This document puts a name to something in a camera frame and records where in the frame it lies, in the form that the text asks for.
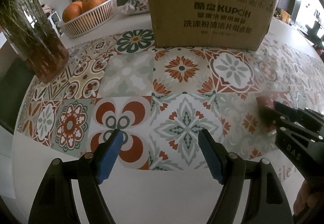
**floral pillow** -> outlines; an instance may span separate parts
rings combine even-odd
[[[147,0],[128,0],[124,6],[119,7],[119,13],[133,15],[149,12]]]

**white table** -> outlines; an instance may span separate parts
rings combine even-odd
[[[70,40],[64,35],[62,42],[70,47],[104,35],[126,29],[151,28],[149,14],[124,17],[117,15],[100,28],[80,38]],[[318,57],[315,50],[294,28],[273,19],[269,33],[298,50]],[[60,157],[75,160],[15,132],[13,144],[13,178],[17,202],[29,216],[35,194],[50,162]],[[296,198],[303,177],[292,163],[277,150],[266,155],[280,175],[289,204]],[[88,223],[78,185],[74,180],[73,192],[81,223]],[[245,181],[236,220],[240,223],[247,199],[249,181]],[[116,223],[206,223],[222,186],[209,170],[145,171],[122,167],[117,161],[111,176],[100,185],[101,192]]]

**orange floral pattern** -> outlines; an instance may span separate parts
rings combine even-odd
[[[259,156],[262,156],[261,152],[259,152],[259,150],[254,148],[254,150],[252,151],[252,154],[250,155],[249,159],[253,159],[253,158],[256,158],[256,157],[259,157]]]
[[[258,124],[258,121],[253,118],[253,116],[250,113],[247,113],[245,115],[246,119],[243,120],[242,125],[244,126],[245,129],[248,129],[248,131],[253,134],[255,131],[255,127]]]
[[[247,98],[247,93],[237,93],[238,96],[241,97],[241,99],[245,100]]]
[[[194,64],[192,60],[186,59],[184,56],[181,58],[177,56],[166,65],[165,72],[169,72],[173,79],[178,79],[179,82],[188,82],[188,79],[196,74],[199,69],[196,68],[198,65]]]
[[[208,93],[213,91],[213,79],[208,77],[208,80],[203,82],[201,89],[197,90],[199,93]]]
[[[164,151],[160,151],[159,157],[162,157],[162,161],[167,160],[169,158]]]
[[[275,70],[267,62],[261,61],[259,67],[260,71],[268,80],[275,81],[277,79]]]
[[[190,51],[193,52],[198,57],[202,57],[203,59],[206,58],[205,53],[202,50],[191,49]]]
[[[84,132],[88,128],[86,110],[87,107],[77,101],[63,108],[57,121],[55,141],[64,152],[80,147]]]
[[[169,146],[171,146],[174,150],[178,149],[178,144],[175,143],[175,140],[170,141]]]
[[[26,110],[24,125],[21,128],[21,133],[32,137],[35,132],[36,119],[41,111],[42,102],[31,102]]]
[[[154,91],[159,94],[169,94],[171,91],[167,90],[163,83],[159,83],[156,79],[153,81]]]
[[[159,50],[157,53],[155,53],[155,60],[158,60],[159,58],[163,57],[164,55],[166,55],[166,53],[168,53],[169,50]]]
[[[230,130],[231,125],[225,121],[225,119],[222,119],[222,125],[223,125],[223,135],[227,135],[227,131]]]

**table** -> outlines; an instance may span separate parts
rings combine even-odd
[[[13,172],[21,208],[29,214],[53,158],[93,151],[116,127],[124,145],[100,189],[117,223],[207,221],[221,186],[198,148],[201,128],[244,159],[269,158],[292,207],[303,178],[264,131],[256,97],[324,111],[324,83],[323,62],[287,27],[273,20],[256,53],[155,48],[150,29],[129,25],[70,48],[68,66],[50,85],[33,80],[17,122]],[[73,188],[87,223],[75,182]]]

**human hand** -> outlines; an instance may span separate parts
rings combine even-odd
[[[307,183],[306,180],[304,180],[298,194],[296,201],[294,203],[294,215],[297,216],[300,212],[302,212],[306,206],[306,204],[310,207],[313,208],[315,207],[316,203],[322,196],[324,191],[318,191],[311,193],[309,184]]]

